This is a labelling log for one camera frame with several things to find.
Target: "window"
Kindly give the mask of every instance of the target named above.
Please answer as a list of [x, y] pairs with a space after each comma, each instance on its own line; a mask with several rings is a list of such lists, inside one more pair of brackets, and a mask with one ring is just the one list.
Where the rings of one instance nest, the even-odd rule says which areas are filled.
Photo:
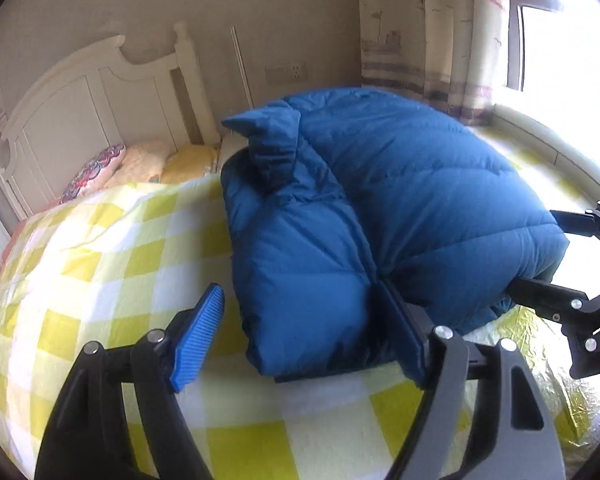
[[511, 0], [507, 86], [600, 167], [600, 2]]

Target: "window pane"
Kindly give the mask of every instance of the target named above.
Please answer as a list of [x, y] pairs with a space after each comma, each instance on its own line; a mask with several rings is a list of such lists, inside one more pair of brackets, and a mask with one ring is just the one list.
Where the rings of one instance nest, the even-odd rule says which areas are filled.
[[534, 115], [600, 166], [600, 5], [523, 8], [525, 81]]

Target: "beige wall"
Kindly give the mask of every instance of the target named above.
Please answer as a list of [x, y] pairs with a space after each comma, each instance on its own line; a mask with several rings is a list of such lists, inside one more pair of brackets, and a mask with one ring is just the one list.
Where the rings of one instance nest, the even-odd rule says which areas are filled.
[[[256, 105], [287, 93], [360, 82], [358, 0], [6, 0], [0, 8], [0, 88], [7, 112], [58, 60], [125, 34], [123, 53], [146, 62], [172, 52], [185, 20], [216, 119], [247, 107], [229, 27], [235, 25]], [[309, 81], [268, 86], [265, 66], [305, 60]], [[0, 158], [8, 149], [0, 142]], [[0, 190], [0, 218], [16, 217]]]

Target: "headboard panel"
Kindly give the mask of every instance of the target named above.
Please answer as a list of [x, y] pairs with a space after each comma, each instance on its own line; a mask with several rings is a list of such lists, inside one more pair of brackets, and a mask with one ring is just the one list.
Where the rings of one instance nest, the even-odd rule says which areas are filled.
[[186, 26], [174, 26], [175, 52], [133, 65], [120, 52], [124, 36], [87, 46], [45, 73], [15, 107], [6, 129], [7, 168], [0, 186], [20, 219], [57, 200], [99, 151], [160, 139], [176, 152], [189, 134], [171, 72], [180, 69], [205, 144], [220, 135]]

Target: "bed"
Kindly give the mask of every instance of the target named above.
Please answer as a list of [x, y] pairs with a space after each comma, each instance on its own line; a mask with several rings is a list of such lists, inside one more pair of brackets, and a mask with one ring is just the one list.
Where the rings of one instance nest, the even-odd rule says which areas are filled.
[[[282, 384], [257, 374], [244, 355], [218, 174], [129, 184], [45, 211], [102, 147], [159, 136], [176, 152], [197, 132], [198, 142], [220, 142], [183, 24], [176, 35], [173, 54], [142, 66], [120, 54], [122, 37], [78, 51], [45, 74], [10, 119], [11, 160], [0, 165], [0, 184], [24, 224], [0, 273], [0, 446], [33, 478], [51, 407], [82, 346], [94, 339], [108, 348], [131, 344], [218, 282], [226, 295], [222, 324], [200, 377], [178, 395], [214, 477], [382, 479], [420, 392], [396, 364]], [[493, 129], [475, 133], [514, 163], [547, 207], [580, 211], [592, 203], [534, 153]], [[221, 163], [243, 145], [227, 137]], [[585, 256], [596, 264], [584, 265]], [[600, 244], [572, 239], [554, 281], [599, 293]], [[600, 376], [571, 380], [559, 327], [527, 309], [469, 338], [503, 336], [529, 362], [573, 472], [600, 441]], [[123, 392], [138, 466], [155, 474], [133, 388]], [[469, 385], [447, 472], [459, 465], [474, 399]]]

